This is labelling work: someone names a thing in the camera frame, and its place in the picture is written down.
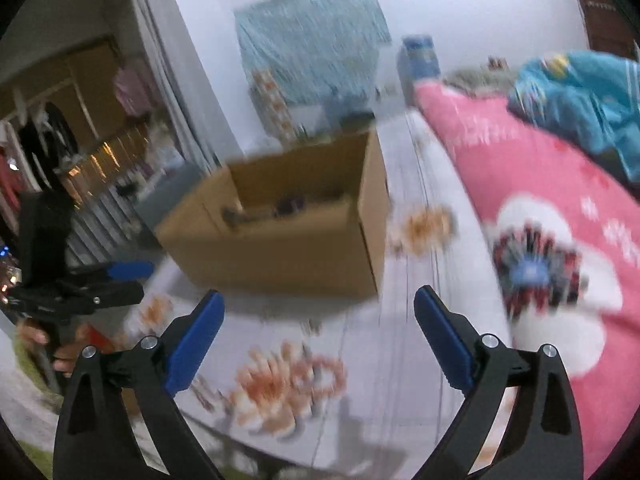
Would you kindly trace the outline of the left hand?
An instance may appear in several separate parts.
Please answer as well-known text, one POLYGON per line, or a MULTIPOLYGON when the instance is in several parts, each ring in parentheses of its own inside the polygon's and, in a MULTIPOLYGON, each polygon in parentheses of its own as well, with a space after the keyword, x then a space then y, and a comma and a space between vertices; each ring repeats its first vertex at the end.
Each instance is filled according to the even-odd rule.
POLYGON ((85 338, 76 334, 72 342, 53 348, 49 334, 33 318, 18 322, 16 334, 27 353, 44 372, 60 373, 65 378, 72 376, 78 356, 87 344, 85 338))

